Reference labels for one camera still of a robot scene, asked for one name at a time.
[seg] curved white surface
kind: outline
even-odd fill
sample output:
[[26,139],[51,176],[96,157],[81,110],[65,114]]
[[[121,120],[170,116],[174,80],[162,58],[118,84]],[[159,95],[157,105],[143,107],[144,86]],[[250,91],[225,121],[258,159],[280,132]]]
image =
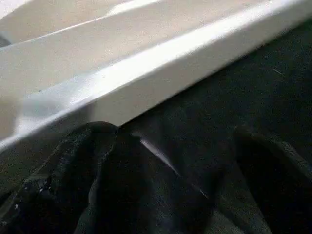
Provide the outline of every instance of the curved white surface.
[[[179,13],[175,17],[169,16],[168,8],[159,6],[165,2],[159,2],[154,7],[160,7],[161,12],[155,13],[151,6],[142,7],[137,10],[147,11],[147,15],[138,16],[138,12],[132,15],[134,10],[118,15],[122,21],[114,16],[98,19],[1,50],[0,62],[8,66],[1,68],[1,92],[7,96],[11,92],[13,100],[22,100],[14,132],[0,142],[0,184],[11,182],[3,186],[3,190],[12,188],[46,160],[53,148],[53,144],[48,144],[51,140],[58,140],[89,121],[121,125],[290,30],[312,14],[310,0],[240,3],[236,10],[233,7],[229,10],[226,4],[233,1],[224,0],[222,9],[216,9],[214,12],[218,13],[213,17],[207,15],[211,8],[207,8],[206,1],[196,2],[198,5],[193,2],[192,9],[186,5],[170,8]],[[159,14],[164,14],[167,21],[159,20]],[[129,17],[134,17],[138,23],[141,19],[145,21],[140,27],[134,27]],[[115,33],[102,37],[109,36],[100,30],[107,20],[110,33],[115,32],[118,37]],[[81,38],[90,40],[87,43]],[[49,52],[47,57],[42,57],[43,51]],[[12,63],[14,59],[18,61],[10,64],[5,56]],[[68,70],[73,75],[83,69],[90,70],[94,65],[97,69],[93,72],[72,79],[66,80],[63,75]],[[21,172],[12,177],[10,172],[18,165]]]

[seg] wrinkled black fabric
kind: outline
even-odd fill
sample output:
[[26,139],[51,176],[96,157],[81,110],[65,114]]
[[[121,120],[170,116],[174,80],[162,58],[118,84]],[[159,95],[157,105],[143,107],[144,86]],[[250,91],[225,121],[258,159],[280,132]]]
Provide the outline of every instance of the wrinkled black fabric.
[[226,158],[234,160],[205,172],[207,193],[160,148],[113,125],[88,124],[56,149],[60,160],[44,189],[7,233],[310,233],[309,163],[289,144],[245,128],[232,142]]

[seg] black fabric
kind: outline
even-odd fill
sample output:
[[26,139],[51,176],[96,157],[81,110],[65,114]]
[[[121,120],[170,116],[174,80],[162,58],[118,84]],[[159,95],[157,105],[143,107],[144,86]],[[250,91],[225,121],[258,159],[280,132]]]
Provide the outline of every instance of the black fabric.
[[233,142],[223,162],[207,167],[205,192],[163,160],[161,148],[107,123],[88,124],[56,149],[60,161],[37,194],[27,204],[18,195],[19,212],[0,232],[310,233],[307,161],[255,131],[236,129]]

